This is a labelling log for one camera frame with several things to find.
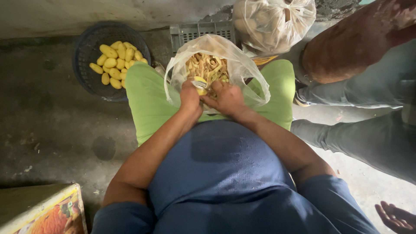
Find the person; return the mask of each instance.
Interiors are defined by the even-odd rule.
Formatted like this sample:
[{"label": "person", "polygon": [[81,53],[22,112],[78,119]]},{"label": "person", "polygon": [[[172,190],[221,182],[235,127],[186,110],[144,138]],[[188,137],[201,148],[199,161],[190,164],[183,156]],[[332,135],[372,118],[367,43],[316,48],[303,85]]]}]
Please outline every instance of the person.
[{"label": "person", "polygon": [[295,99],[303,106],[394,108],[386,115],[333,126],[298,119],[290,131],[310,145],[344,153],[416,185],[416,39],[391,48],[349,80],[298,87]]},{"label": "person", "polygon": [[376,204],[375,207],[384,225],[397,234],[416,233],[416,215],[385,201],[381,201],[380,204]]},{"label": "person", "polygon": [[[163,78],[135,63],[126,91],[139,147],[109,183],[92,233],[378,233],[346,182],[290,133],[292,64],[261,73],[271,93],[262,107],[220,81],[217,100],[200,97],[188,80],[177,109]],[[223,115],[204,115],[200,99]]]}]

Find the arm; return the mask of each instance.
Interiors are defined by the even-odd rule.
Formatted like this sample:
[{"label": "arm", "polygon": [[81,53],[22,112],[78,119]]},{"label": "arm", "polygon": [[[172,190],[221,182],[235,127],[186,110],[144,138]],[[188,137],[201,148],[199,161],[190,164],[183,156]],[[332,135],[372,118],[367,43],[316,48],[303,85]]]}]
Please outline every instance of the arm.
[{"label": "arm", "polygon": [[115,202],[146,205],[145,189],[157,168],[176,142],[186,134],[202,114],[199,95],[190,81],[181,90],[181,107],[121,165],[108,185],[103,206]]},{"label": "arm", "polygon": [[291,173],[296,184],[316,175],[336,176],[332,168],[305,142],[245,106],[239,87],[218,81],[212,84],[212,88],[217,93],[217,100],[207,96],[202,96],[201,99],[208,106],[231,116],[265,141]]}]

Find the blue shirt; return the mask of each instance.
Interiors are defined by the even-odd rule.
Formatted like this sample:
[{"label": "blue shirt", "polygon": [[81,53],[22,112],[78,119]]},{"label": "blue shirt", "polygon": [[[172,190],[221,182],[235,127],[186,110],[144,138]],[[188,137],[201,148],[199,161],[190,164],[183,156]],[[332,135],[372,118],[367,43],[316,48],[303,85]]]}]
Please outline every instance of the blue shirt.
[{"label": "blue shirt", "polygon": [[344,180],[320,175],[296,189],[264,141],[226,120],[183,136],[149,195],[152,210],[133,202],[100,209],[92,233],[378,233]]}]

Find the clear plastic bag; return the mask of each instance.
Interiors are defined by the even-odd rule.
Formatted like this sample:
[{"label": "clear plastic bag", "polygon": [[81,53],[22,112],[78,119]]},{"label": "clear plastic bag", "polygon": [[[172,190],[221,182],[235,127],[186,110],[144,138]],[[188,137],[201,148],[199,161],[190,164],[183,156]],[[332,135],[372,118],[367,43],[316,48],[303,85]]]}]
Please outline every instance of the clear plastic bag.
[{"label": "clear plastic bag", "polygon": [[[168,84],[168,73],[165,74],[164,82],[166,99],[173,106],[179,107],[181,105],[179,93],[182,83],[187,79],[185,63],[192,55],[199,52],[227,59],[229,81],[231,84],[240,87],[247,106],[259,107],[269,102],[269,85],[263,75],[261,75],[256,64],[231,41],[218,35],[206,34],[191,40],[179,48],[176,56],[171,58],[166,68],[166,71],[170,71],[173,68],[170,84]],[[250,77],[256,79],[260,84],[260,95],[257,95],[245,84],[245,80]],[[208,109],[204,113],[215,114],[218,112],[215,109]]]},{"label": "clear plastic bag", "polygon": [[316,18],[314,0],[237,0],[235,28],[243,42],[265,52],[284,53],[298,43]]}]

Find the shoe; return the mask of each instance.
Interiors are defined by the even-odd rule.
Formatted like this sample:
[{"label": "shoe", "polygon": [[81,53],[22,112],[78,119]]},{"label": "shoe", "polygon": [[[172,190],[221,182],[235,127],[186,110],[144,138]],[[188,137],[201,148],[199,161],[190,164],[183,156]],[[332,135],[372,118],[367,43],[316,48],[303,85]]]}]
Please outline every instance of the shoe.
[{"label": "shoe", "polygon": [[295,101],[301,107],[308,107],[308,106],[310,106],[310,105],[306,104],[304,101],[301,101],[300,98],[299,98],[299,90],[302,89],[302,88],[306,88],[306,87],[308,87],[308,86],[305,85],[304,83],[300,82],[295,77]]}]

